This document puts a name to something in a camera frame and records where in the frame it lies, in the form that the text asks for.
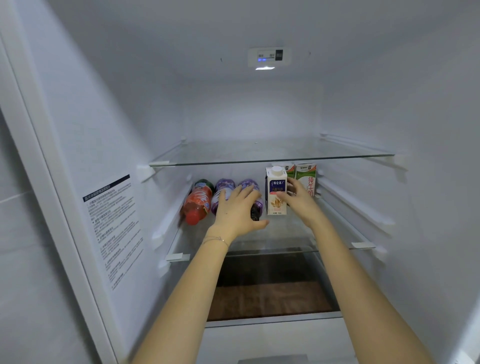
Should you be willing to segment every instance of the plastic bottle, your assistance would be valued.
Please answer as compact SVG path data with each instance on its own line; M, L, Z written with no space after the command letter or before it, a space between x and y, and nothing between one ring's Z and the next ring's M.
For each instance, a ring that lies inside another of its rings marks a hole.
M212 213L216 215L216 210L218 209L218 198L220 197L220 192L225 190L225 199L230 198L230 194L235 189L235 182L233 180L228 180L226 178L221 178L215 185L215 195L212 198Z
M260 191L258 183L255 182L254 180L246 179L240 182L242 189L247 188L251 184L253 184L254 190ZM250 210L250 217L252 218L253 221L258 221L260 220L260 216L262 215L263 211L264 211L264 202L262 201L262 198L259 197L255 201L255 203L252 205L252 208Z
M183 204L183 213L187 224L196 225L208 215L213 190L213 184L207 180L199 180L195 183L192 192Z

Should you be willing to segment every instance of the wrist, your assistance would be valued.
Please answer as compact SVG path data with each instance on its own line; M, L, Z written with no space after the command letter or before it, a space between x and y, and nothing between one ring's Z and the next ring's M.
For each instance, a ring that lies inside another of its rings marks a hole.
M236 238L233 235L232 229L226 226L221 226L217 224L213 224L208 230L205 237L213 237L213 238L222 238L222 240L227 243L228 246L232 244L232 241Z

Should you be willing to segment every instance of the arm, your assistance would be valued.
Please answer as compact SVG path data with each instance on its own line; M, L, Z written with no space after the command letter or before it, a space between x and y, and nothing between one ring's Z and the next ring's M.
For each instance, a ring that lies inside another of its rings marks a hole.
M360 364L433 364L418 337L343 244L302 184L277 193L313 231Z
M221 193L212 225L160 315L140 346L132 364L195 363L223 259L232 241L252 230L263 229L268 220L252 221L250 209L260 197L250 186L237 187L225 201Z

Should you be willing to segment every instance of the red bottle cap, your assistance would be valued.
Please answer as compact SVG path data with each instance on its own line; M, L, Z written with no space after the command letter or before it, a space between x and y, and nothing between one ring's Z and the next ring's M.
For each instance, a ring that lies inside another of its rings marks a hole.
M200 211L192 210L187 213L186 216L187 224L196 225L200 221Z

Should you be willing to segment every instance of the refrigerator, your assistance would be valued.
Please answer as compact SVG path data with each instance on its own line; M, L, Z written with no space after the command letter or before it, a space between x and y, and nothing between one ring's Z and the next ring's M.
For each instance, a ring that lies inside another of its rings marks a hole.
M1 0L0 107L102 362L132 358L213 223L181 216L197 180L262 190L311 162L451 363L480 312L479 20L466 0ZM197 363L355 363L310 231L268 218L228 252Z

